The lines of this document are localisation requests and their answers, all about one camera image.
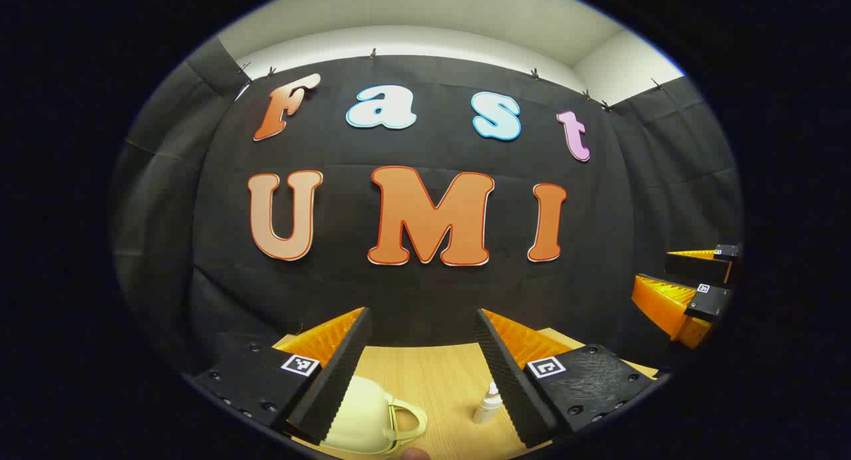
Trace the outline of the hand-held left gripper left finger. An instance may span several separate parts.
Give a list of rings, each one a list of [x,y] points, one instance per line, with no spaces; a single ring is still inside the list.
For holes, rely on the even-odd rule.
[[[217,360],[193,384],[273,435],[317,445],[328,435],[372,332],[371,311],[362,306],[288,342],[222,334]]]

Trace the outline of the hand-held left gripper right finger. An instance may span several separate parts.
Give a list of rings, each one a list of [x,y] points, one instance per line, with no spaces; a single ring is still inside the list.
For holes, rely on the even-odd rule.
[[[659,386],[602,345],[568,347],[483,308],[474,333],[526,447],[601,429]]]

